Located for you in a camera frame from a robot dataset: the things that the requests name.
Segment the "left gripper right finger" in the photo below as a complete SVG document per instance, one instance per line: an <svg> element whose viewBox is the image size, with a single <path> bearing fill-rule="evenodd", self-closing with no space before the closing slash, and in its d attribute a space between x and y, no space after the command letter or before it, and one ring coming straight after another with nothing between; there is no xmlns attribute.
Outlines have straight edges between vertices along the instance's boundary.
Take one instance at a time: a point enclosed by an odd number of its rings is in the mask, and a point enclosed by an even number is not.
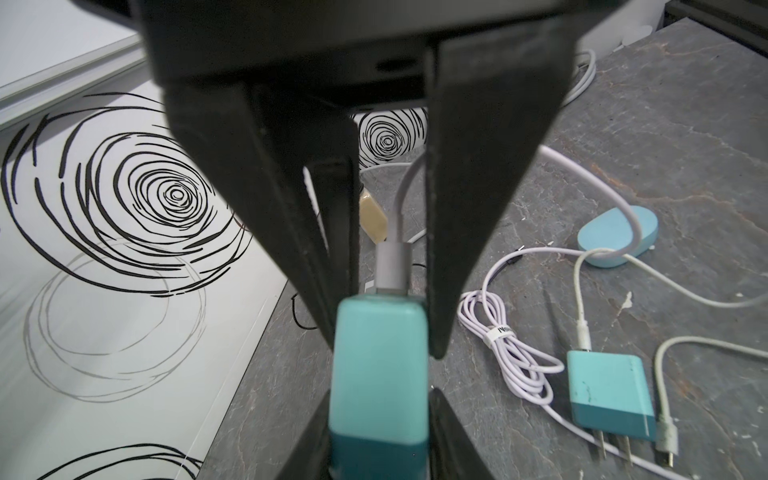
<svg viewBox="0 0 768 480"><path fill-rule="evenodd" d="M427 77L429 353L569 88L577 35L555 16L443 40Z"/></svg>

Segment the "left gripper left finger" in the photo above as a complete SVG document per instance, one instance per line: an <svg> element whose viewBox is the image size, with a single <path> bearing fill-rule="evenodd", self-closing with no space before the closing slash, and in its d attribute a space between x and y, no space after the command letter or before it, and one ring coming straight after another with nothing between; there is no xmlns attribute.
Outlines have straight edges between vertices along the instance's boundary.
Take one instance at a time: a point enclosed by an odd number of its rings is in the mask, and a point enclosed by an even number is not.
<svg viewBox="0 0 768 480"><path fill-rule="evenodd" d="M328 344L358 291L357 128L342 110L266 85L163 91L168 123L302 297Z"/></svg>

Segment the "teal charger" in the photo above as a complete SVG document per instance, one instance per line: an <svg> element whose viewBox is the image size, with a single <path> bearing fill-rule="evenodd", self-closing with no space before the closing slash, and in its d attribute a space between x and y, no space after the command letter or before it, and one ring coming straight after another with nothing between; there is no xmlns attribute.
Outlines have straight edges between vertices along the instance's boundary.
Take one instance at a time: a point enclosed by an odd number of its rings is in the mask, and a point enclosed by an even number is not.
<svg viewBox="0 0 768 480"><path fill-rule="evenodd" d="M656 439L655 411L642 360L629 354L571 350L567 354L574 423L619 440L633 464L630 441Z"/></svg>
<svg viewBox="0 0 768 480"><path fill-rule="evenodd" d="M426 478L428 358L417 298L370 294L341 302L328 420L332 478Z"/></svg>

